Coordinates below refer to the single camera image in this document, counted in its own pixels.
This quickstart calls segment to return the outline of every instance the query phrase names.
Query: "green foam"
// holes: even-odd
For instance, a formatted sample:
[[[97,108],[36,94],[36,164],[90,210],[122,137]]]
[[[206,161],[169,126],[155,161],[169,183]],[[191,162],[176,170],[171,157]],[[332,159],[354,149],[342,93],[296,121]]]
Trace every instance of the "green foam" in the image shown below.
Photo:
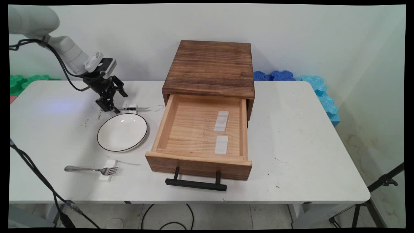
[[[10,75],[10,96],[18,96],[26,89],[30,83],[38,80],[60,80],[59,78],[50,78],[48,75],[34,75],[25,79],[22,75]]]

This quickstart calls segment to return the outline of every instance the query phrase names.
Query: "wooden cabinet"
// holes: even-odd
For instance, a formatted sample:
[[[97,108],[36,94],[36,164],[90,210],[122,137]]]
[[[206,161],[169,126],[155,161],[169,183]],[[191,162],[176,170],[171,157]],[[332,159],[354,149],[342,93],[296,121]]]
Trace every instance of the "wooden cabinet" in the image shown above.
[[[250,44],[181,41],[162,89],[166,110],[147,161],[155,172],[247,180],[247,121],[254,101]],[[228,111],[227,154],[215,154],[219,111]]]

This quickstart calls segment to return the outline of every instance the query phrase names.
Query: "black handle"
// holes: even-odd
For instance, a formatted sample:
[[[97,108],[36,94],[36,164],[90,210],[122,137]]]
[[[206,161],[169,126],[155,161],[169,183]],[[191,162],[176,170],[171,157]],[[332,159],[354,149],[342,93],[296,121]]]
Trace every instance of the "black handle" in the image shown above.
[[[220,176],[221,172],[216,172],[216,183],[204,183],[204,182],[197,182],[197,181],[189,181],[189,180],[178,180],[178,171],[180,167],[176,168],[176,173],[174,174],[174,179],[165,179],[165,184],[167,185],[174,185],[174,186],[181,186],[181,187],[189,187],[189,188],[197,188],[197,189],[210,189],[210,190],[217,190],[217,191],[226,191],[227,185],[220,184]]]

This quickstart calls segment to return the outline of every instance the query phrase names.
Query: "white table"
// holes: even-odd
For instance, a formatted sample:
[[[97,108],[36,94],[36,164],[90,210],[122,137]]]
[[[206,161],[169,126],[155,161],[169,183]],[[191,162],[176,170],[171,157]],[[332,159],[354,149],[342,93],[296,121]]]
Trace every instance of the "white table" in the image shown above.
[[[150,107],[139,112],[149,125],[141,145],[125,153],[102,149],[96,134],[113,117],[102,112],[92,90],[78,92],[66,81],[36,81],[10,105],[10,137],[25,151],[65,199],[99,203],[269,203],[317,208],[303,214],[295,205],[293,226],[305,227],[338,204],[362,203],[370,193],[310,84],[302,81],[257,81],[248,123],[248,156],[253,167],[247,181],[222,179],[226,192],[168,186],[173,174],[152,172],[145,153],[151,150],[165,106],[163,81],[124,81],[125,102]],[[78,87],[85,84],[74,81]],[[97,172],[64,172],[67,165],[101,168],[118,160],[110,183]],[[180,175],[179,179],[212,182],[214,178]],[[49,189],[10,149],[9,203],[52,203]]]

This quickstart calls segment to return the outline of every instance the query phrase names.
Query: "floor tile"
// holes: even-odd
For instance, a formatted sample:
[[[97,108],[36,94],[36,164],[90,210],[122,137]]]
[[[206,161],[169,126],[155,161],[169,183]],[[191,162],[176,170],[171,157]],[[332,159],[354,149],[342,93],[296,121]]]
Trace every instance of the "floor tile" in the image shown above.
[[[251,204],[253,229],[292,229],[287,204]]]
[[[348,209],[347,211],[343,212],[342,214],[335,217],[335,220],[342,228],[349,228],[352,226],[352,220],[354,218],[355,207]],[[361,213],[358,217],[358,223],[356,227],[366,227],[364,221],[361,218]]]
[[[49,208],[50,208],[50,205],[48,205],[48,204],[37,204],[36,207],[34,208],[32,214],[37,216],[37,217],[46,219]]]
[[[10,204],[14,207],[17,207],[21,210],[24,210],[28,213],[33,213],[34,209],[36,208],[36,204]]]
[[[307,227],[307,229],[317,229],[317,228],[333,228],[333,226],[329,222],[329,220],[324,220],[322,222],[311,224],[309,227]]]
[[[142,214],[150,204],[144,205]],[[248,204],[190,204],[194,213],[194,230],[251,230],[252,219]],[[191,227],[191,213],[185,204],[155,204],[147,213],[144,229],[160,229],[168,222],[179,222]],[[170,224],[163,229],[181,230]]]
[[[100,228],[105,228],[107,223],[113,226],[113,221],[110,221],[118,218],[123,222],[123,229],[138,229],[141,221],[142,204],[77,204],[77,206]],[[69,208],[65,208],[64,211],[77,228],[95,228],[82,215]],[[60,221],[57,227],[63,227]]]
[[[359,216],[360,218],[362,218],[365,227],[377,227],[377,225],[374,222],[374,219],[372,219],[372,216],[369,213],[368,208],[361,206],[361,208],[359,209]]]

